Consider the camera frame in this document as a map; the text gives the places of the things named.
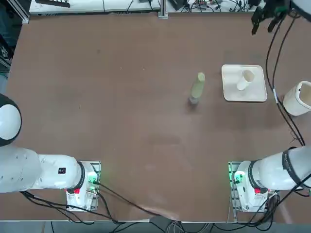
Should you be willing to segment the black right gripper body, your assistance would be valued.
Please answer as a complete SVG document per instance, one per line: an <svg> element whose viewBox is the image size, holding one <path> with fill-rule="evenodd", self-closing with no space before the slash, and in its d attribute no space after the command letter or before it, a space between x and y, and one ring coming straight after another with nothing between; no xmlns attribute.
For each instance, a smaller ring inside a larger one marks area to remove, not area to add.
<svg viewBox="0 0 311 233"><path fill-rule="evenodd" d="M261 17L283 17L290 9L290 0L264 0Z"/></svg>

